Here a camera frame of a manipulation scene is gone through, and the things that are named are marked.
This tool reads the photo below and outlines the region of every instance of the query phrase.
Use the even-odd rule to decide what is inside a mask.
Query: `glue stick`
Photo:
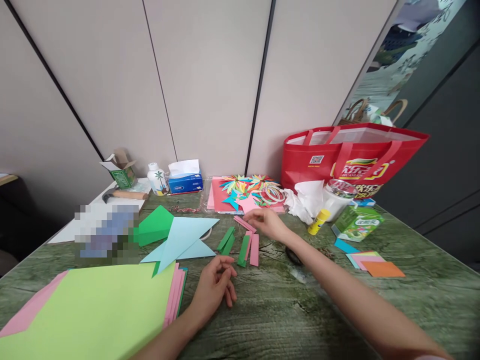
[[[322,225],[330,217],[331,213],[327,209],[322,209],[316,216],[315,221],[308,227],[310,235],[317,235]]]

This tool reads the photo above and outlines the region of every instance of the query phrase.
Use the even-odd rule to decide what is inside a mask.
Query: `beige wall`
[[[104,157],[176,161],[141,1],[11,2]]]
[[[145,0],[178,160],[243,174],[271,0]]]
[[[330,126],[396,0],[277,0],[248,173],[280,178],[295,132]]]
[[[0,173],[25,181],[66,223],[112,182],[10,11],[0,1]]]

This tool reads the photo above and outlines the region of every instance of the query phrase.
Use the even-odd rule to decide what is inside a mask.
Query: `hand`
[[[280,220],[277,213],[267,208],[254,209],[245,214],[243,220],[259,229],[270,239],[285,243],[292,231]]]
[[[234,261],[235,259],[230,256],[216,256],[202,270],[195,295],[188,307],[198,318],[201,327],[217,311],[222,298],[225,297],[229,308],[237,301],[237,293],[230,279],[237,277],[237,271],[232,267]]]

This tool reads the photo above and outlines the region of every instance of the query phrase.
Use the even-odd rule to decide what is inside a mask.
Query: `wooden hammer handle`
[[[112,195],[117,198],[146,200],[149,195],[145,192],[121,191],[115,190]]]

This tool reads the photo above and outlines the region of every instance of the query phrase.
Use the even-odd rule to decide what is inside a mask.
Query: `hammer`
[[[101,198],[106,204],[111,197],[145,200],[149,195],[146,192],[121,191],[117,186],[105,191]]]

